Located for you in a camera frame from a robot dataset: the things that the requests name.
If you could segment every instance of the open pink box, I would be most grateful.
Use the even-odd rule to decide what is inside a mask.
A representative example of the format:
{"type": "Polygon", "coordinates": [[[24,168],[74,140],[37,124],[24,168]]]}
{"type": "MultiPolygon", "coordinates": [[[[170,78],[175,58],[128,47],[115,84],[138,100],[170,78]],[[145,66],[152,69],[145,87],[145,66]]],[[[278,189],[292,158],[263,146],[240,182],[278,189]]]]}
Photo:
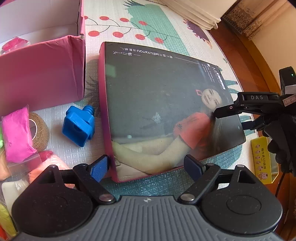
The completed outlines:
{"type": "Polygon", "coordinates": [[[0,23],[0,50],[14,37],[31,43],[0,55],[0,116],[83,98],[83,0],[6,0],[0,23]]]}

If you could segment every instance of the yellow box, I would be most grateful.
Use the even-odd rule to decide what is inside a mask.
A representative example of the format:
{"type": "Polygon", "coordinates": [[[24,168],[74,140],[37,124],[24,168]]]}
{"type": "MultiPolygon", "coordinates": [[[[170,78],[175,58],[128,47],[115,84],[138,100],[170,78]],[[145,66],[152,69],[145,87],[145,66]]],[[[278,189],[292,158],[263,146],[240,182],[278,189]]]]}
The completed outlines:
{"type": "Polygon", "coordinates": [[[255,175],[263,184],[270,184],[279,174],[279,166],[275,161],[275,155],[269,153],[266,137],[251,140],[255,175]]]}

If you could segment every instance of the red shirt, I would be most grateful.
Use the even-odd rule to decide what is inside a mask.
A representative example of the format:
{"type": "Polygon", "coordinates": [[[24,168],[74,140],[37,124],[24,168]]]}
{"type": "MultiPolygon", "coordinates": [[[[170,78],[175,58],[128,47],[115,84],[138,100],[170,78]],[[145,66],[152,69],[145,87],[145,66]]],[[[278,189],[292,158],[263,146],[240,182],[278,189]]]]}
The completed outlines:
{"type": "Polygon", "coordinates": [[[174,136],[179,135],[192,149],[190,154],[200,161],[208,157],[206,147],[211,126],[211,120],[205,113],[195,112],[175,125],[174,136]]]}

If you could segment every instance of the silver screw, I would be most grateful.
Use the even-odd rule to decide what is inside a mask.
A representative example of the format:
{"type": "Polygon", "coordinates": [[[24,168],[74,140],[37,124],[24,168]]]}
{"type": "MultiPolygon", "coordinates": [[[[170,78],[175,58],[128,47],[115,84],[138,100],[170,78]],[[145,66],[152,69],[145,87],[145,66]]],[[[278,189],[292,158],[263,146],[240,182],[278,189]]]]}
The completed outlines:
{"type": "Polygon", "coordinates": [[[195,199],[195,196],[193,196],[193,195],[190,194],[190,193],[185,193],[185,194],[182,194],[182,195],[180,196],[180,198],[181,198],[183,201],[188,201],[188,202],[190,202],[190,201],[193,201],[193,200],[195,199]]]}
{"type": "Polygon", "coordinates": [[[114,197],[111,194],[102,194],[101,196],[99,196],[99,199],[102,202],[111,202],[114,199],[114,197]]]}

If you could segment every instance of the red berry print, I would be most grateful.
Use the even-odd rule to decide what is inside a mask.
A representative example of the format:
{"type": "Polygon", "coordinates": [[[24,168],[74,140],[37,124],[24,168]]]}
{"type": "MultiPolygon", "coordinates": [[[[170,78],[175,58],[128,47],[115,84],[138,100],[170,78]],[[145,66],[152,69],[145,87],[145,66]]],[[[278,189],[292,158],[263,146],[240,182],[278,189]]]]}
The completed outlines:
{"type": "Polygon", "coordinates": [[[105,20],[105,21],[106,21],[106,20],[109,20],[109,18],[108,18],[107,16],[101,16],[100,19],[101,19],[101,20],[105,20]]]}
{"type": "Polygon", "coordinates": [[[122,38],[123,34],[121,32],[113,32],[113,36],[116,38],[122,38]]]}
{"type": "Polygon", "coordinates": [[[129,20],[128,20],[127,18],[120,18],[119,20],[120,20],[121,22],[125,22],[125,23],[129,22],[129,20]]]}
{"type": "Polygon", "coordinates": [[[157,43],[163,44],[163,40],[159,37],[154,38],[157,43]]]}
{"type": "Polygon", "coordinates": [[[144,26],[148,25],[148,24],[147,24],[146,22],[144,22],[144,21],[139,21],[139,24],[144,25],[144,26]]]}
{"type": "Polygon", "coordinates": [[[144,40],[145,39],[145,36],[142,35],[142,34],[136,34],[135,37],[139,40],[144,40]]]}
{"type": "Polygon", "coordinates": [[[90,37],[97,37],[97,36],[99,36],[100,35],[100,32],[98,32],[98,31],[90,31],[89,32],[89,36],[90,37]]]}

